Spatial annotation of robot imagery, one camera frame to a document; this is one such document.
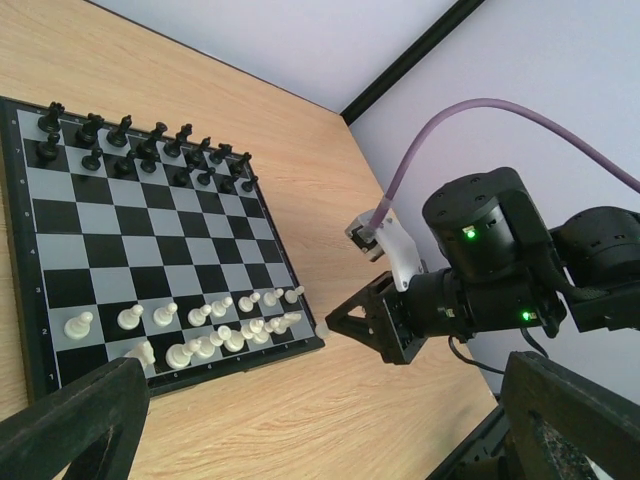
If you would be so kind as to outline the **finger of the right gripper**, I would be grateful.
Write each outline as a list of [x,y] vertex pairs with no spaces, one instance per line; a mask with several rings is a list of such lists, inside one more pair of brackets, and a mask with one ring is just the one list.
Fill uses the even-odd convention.
[[393,307],[395,284],[384,272],[336,307],[327,317],[328,328],[380,354],[384,363],[400,362],[400,340]]

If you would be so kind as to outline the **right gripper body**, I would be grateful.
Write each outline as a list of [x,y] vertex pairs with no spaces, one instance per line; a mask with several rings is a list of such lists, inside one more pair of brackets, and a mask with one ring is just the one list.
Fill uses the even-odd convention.
[[527,273],[486,283],[464,281],[451,269],[419,274],[406,291],[382,274],[382,335],[386,363],[408,364],[424,343],[454,337],[465,343],[478,333],[541,327],[551,338],[567,311],[558,294]]

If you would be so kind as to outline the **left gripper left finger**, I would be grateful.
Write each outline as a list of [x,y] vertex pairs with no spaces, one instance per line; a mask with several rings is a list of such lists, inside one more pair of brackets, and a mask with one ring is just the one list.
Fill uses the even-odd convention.
[[99,367],[1,422],[1,477],[126,479],[149,401],[139,360]]

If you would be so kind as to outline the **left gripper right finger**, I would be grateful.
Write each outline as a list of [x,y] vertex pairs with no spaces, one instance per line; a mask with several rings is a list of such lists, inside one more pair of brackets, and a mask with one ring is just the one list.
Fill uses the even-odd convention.
[[510,354],[501,399],[526,479],[639,477],[639,406],[534,352]]

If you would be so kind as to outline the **white rook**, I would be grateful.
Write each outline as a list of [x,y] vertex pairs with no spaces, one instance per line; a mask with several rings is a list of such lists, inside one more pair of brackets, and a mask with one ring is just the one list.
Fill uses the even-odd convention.
[[315,328],[315,333],[319,338],[327,338],[330,330],[326,324],[318,324]]
[[90,311],[82,312],[79,315],[70,318],[65,322],[64,334],[72,340],[81,340],[85,338],[90,332],[93,318],[93,313]]

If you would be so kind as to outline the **white bishop piece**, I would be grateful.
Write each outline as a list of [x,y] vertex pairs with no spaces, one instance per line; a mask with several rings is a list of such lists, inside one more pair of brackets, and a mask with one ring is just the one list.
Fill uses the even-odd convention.
[[270,333],[262,319],[252,319],[249,324],[250,340],[255,344],[265,344],[270,339]]

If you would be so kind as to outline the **white king piece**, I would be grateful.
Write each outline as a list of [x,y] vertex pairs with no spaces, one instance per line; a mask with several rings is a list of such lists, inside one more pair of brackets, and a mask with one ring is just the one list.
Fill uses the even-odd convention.
[[224,340],[225,348],[230,352],[239,352],[245,346],[245,342],[254,337],[254,332],[247,325],[239,330],[232,330],[230,336]]

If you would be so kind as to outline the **white queen piece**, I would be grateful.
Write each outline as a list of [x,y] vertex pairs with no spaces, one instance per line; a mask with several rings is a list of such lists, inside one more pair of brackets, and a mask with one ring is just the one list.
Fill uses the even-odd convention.
[[209,359],[215,353],[216,348],[222,346],[231,336],[231,329],[226,325],[221,325],[208,336],[199,337],[200,347],[195,352],[195,356],[202,360]]

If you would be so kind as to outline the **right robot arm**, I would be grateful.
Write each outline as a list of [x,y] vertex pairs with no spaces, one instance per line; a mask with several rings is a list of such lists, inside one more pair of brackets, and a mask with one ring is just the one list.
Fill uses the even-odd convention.
[[448,266],[426,272],[391,221],[375,245],[389,271],[344,301],[328,328],[409,364],[430,338],[539,327],[548,337],[577,329],[639,325],[639,216],[618,207],[579,212],[548,228],[518,173],[501,167],[444,184],[422,216]]

